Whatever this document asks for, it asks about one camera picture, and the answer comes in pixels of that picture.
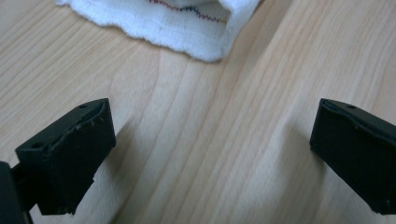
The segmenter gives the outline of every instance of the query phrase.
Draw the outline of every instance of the black clamp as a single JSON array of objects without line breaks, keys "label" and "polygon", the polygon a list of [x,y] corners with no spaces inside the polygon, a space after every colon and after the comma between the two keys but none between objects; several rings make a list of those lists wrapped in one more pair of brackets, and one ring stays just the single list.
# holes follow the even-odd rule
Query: black clamp
[{"label": "black clamp", "polygon": [[310,145],[373,211],[396,214],[395,126],[354,105],[322,99]]},{"label": "black clamp", "polygon": [[80,105],[16,149],[20,163],[0,161],[0,223],[32,223],[74,214],[102,161],[116,145],[108,99]]}]

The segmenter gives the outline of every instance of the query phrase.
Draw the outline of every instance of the white cloth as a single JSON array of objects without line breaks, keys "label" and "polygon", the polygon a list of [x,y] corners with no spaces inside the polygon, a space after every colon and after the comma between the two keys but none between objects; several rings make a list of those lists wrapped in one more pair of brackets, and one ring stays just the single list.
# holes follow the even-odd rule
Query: white cloth
[{"label": "white cloth", "polygon": [[56,0],[100,26],[186,52],[205,62],[225,57],[259,0]]}]

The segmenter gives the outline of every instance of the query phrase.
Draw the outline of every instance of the wood grain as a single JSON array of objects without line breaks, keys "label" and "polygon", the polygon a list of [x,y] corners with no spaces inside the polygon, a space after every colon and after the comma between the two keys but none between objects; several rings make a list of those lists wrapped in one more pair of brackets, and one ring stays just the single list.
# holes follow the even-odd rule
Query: wood grain
[{"label": "wood grain", "polygon": [[74,216],[35,223],[395,223],[310,150],[320,98],[396,124],[394,0],[266,0],[218,63],[0,1],[0,160],[108,97],[118,144]]}]

